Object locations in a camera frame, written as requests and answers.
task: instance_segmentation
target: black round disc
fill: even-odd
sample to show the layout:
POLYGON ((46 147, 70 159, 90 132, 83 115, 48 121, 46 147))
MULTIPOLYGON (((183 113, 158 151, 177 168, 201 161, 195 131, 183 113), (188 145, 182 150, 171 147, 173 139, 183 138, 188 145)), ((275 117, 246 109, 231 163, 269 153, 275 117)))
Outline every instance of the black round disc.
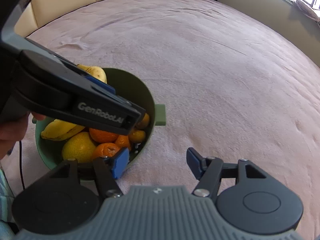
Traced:
POLYGON ((27 188, 16 197, 12 214, 19 227, 53 235, 89 221, 99 209, 98 197, 86 187, 54 179, 41 187, 27 188))
POLYGON ((223 191, 216 207, 231 225, 258 235, 295 229, 303 212, 300 198, 275 179, 246 179, 223 191))

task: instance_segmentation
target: peeled orange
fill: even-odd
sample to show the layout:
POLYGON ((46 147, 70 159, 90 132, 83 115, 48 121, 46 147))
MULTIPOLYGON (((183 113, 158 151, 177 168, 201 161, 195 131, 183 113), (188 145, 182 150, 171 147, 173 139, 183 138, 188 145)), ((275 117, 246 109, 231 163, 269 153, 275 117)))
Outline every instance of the peeled orange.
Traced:
POLYGON ((112 157, 115 155, 121 148, 114 143, 103 143, 98 145, 95 151, 92 154, 91 159, 95 159, 97 157, 112 157))

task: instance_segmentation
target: metal screw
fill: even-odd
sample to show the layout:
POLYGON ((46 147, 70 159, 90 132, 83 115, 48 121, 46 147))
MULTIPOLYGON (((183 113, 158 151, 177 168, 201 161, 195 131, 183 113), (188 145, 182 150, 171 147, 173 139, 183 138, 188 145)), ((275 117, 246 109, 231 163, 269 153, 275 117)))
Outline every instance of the metal screw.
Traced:
POLYGON ((119 192, 118 190, 116 189, 110 189, 107 191, 106 195, 108 197, 113 197, 113 198, 117 198, 117 197, 121 197, 122 196, 122 193, 119 192))
POLYGON ((153 192, 156 193, 156 194, 160 194, 160 193, 162 192, 162 189, 160 189, 159 187, 157 187, 157 188, 155 188, 155 189, 153 190, 153 192))
POLYGON ((197 197, 207 197, 210 194, 210 191, 204 188, 198 188, 193 192, 197 197))

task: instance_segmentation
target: gray textured handle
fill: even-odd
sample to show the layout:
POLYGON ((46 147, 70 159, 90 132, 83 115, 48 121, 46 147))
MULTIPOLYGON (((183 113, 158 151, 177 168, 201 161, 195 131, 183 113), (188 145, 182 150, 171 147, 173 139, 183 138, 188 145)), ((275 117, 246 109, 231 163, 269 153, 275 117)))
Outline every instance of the gray textured handle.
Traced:
POLYGON ((21 231, 14 240, 303 240, 295 231, 258 236, 234 228, 213 202, 189 194, 184 186, 131 187, 104 201, 97 216, 72 232, 43 236, 21 231))

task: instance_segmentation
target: black cable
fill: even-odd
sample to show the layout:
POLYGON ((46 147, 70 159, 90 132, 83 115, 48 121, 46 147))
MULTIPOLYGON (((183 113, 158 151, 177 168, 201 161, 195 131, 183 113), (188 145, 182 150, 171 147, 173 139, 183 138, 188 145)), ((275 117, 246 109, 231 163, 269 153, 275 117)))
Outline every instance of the black cable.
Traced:
POLYGON ((22 188, 25 190, 24 181, 23 181, 23 174, 22 174, 22 142, 19 141, 19 166, 20 166, 20 177, 21 177, 21 183, 22 188))

